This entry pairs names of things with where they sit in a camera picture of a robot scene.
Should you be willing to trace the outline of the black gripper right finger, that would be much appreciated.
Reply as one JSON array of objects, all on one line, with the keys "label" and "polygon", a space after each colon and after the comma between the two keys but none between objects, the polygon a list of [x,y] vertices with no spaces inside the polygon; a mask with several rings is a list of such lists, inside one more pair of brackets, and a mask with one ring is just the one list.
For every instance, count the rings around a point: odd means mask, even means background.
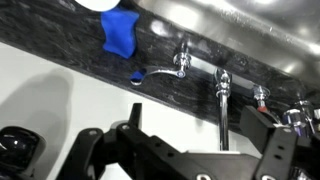
[{"label": "black gripper right finger", "polygon": [[301,137],[287,127],[275,127],[253,106],[241,111],[239,127],[262,154],[254,180],[292,180],[299,169],[308,178],[320,180],[320,138]]}]

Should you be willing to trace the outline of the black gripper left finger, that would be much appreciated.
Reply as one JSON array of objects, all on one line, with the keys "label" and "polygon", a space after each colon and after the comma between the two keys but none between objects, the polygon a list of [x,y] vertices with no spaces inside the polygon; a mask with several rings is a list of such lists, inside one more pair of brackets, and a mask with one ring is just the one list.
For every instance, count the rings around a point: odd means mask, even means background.
[{"label": "black gripper left finger", "polygon": [[181,153],[138,128],[142,105],[107,132],[80,131],[56,180],[100,180],[118,164],[132,180],[254,180],[259,159],[241,153]]}]

